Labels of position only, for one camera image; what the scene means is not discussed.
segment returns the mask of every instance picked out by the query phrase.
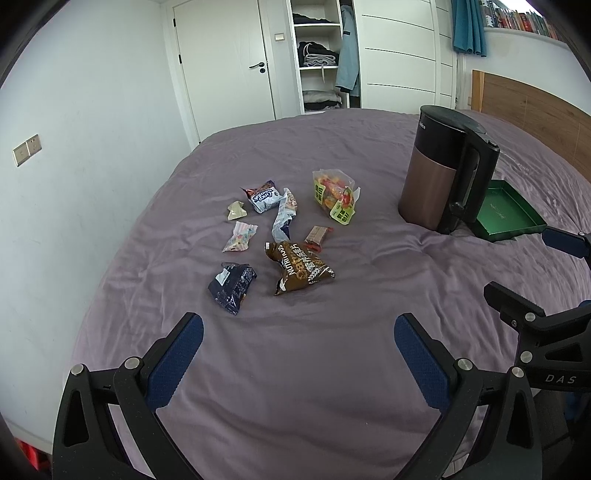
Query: blue gripper pad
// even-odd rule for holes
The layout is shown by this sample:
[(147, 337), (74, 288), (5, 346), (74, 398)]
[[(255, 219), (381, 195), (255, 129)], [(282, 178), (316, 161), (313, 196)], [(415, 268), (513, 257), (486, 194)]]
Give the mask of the blue gripper pad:
[(572, 255), (577, 258), (589, 256), (589, 248), (583, 237), (573, 233), (547, 228), (542, 232), (542, 240), (551, 248)]
[(203, 341), (203, 321), (194, 315), (148, 377), (145, 401), (152, 412), (165, 407)]
[(427, 405), (444, 413), (450, 404), (447, 375), (404, 315), (394, 323), (394, 341)]

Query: blue curtain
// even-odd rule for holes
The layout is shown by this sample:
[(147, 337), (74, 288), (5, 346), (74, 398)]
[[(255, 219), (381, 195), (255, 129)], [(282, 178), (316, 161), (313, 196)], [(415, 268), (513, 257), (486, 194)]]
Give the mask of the blue curtain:
[(452, 0), (453, 49), (486, 57), (480, 0)]

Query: wall socket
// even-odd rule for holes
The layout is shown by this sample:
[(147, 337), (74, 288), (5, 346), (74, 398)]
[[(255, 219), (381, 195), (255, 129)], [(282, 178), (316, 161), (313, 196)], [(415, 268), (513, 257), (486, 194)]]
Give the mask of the wall socket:
[(14, 160), (17, 162), (17, 167), (20, 167), (35, 153), (41, 150), (41, 140), (39, 135), (29, 138), (25, 143), (20, 144), (17, 148), (12, 150)]

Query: black snack bag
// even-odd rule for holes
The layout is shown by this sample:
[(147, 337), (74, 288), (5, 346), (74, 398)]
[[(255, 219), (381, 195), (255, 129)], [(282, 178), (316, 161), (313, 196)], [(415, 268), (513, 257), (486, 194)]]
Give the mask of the black snack bag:
[(223, 263), (223, 270), (216, 275), (209, 286), (213, 299), (224, 309), (238, 314), (240, 303), (244, 297), (251, 281), (256, 278), (254, 269), (249, 264)]

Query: wooden headboard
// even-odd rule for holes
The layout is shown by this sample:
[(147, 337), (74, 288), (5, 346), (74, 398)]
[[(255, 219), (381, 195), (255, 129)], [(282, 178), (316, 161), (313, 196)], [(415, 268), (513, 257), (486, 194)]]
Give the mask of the wooden headboard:
[(473, 70), (472, 110), (525, 130), (591, 182), (591, 116), (574, 105), (526, 83)]

